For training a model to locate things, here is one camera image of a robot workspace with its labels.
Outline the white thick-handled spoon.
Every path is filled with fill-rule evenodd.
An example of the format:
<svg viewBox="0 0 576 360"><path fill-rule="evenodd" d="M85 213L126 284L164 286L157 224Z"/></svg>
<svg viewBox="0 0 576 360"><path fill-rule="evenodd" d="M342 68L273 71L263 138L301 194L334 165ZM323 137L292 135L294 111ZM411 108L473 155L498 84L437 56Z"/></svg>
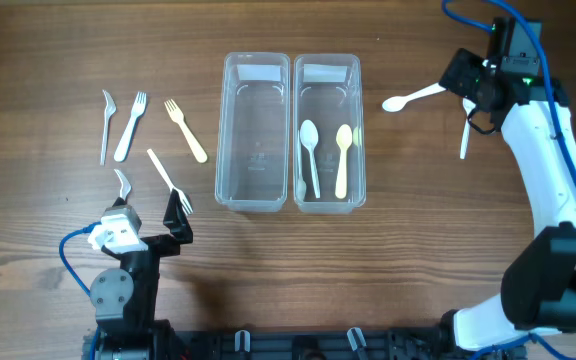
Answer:
<svg viewBox="0 0 576 360"><path fill-rule="evenodd" d="M398 112L401 111L410 101L435 95L443 91L445 91L443 86L439 83L434 83L409 95L390 97L382 103L382 109L390 113Z"/></svg>

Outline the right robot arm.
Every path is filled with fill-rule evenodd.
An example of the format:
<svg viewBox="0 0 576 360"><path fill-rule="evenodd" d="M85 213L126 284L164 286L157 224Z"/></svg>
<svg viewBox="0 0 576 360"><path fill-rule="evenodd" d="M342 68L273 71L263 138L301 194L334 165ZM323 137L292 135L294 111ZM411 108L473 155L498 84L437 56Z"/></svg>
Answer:
<svg viewBox="0 0 576 360"><path fill-rule="evenodd" d="M565 91L534 72L459 49L439 84L490 114L528 194L534 238L505 271L499 294L450 314L456 347L482 353L520 339L576 332L576 142Z"/></svg>

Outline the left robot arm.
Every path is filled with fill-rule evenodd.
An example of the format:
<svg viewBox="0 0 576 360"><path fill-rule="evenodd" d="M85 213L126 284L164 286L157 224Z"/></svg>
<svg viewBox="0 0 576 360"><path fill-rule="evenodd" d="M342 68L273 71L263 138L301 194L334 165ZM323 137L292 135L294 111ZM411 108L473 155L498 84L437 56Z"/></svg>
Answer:
<svg viewBox="0 0 576 360"><path fill-rule="evenodd" d="M89 242L119 261L101 272L90 287L97 331L86 359L189 359L191 353L167 320L155 318L160 261L180 254L193 242L190 207L180 190L170 193L165 234L141 237L142 222L121 197L107 208Z"/></svg>

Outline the white slim spoon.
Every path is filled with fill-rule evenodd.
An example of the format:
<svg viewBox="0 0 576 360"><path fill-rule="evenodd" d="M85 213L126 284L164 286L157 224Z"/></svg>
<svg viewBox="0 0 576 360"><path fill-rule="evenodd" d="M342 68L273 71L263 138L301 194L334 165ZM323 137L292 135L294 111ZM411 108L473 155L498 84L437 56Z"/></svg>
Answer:
<svg viewBox="0 0 576 360"><path fill-rule="evenodd" d="M462 100L462 106L464 108L466 116L469 116L470 113L472 112L472 110L475 108L475 104L472 101L468 100L467 98L464 98ZM467 149L468 149L468 142L469 142L469 135L470 135L470 125L469 125L468 121L465 121L464 130L463 130L463 134L462 134L462 141L461 141L461 146L460 146L460 159L461 160L464 160L466 158Z"/></svg>

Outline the yellow plastic spoon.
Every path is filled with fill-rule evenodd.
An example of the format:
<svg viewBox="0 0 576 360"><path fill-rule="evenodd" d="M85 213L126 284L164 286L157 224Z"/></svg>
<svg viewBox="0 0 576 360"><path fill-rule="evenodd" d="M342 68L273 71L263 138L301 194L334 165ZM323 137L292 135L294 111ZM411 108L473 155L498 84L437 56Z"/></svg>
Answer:
<svg viewBox="0 0 576 360"><path fill-rule="evenodd" d="M338 199L344 199L347 195L347 151L353 144L353 133L348 124L343 124L338 129L336 143L340 150L340 157L335 184L335 196Z"/></svg>

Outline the white small spoon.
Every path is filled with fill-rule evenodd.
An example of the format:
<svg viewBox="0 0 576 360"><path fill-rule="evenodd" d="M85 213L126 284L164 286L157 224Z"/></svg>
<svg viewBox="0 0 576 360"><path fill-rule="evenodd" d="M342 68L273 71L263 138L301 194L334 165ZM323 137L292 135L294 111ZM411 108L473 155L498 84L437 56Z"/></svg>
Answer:
<svg viewBox="0 0 576 360"><path fill-rule="evenodd" d="M319 141L319 135L315 124L309 119L304 120L300 127L299 136L301 144L307 149L309 153L313 191L315 197L319 199L321 197L321 193L319 176L315 161L315 148Z"/></svg>

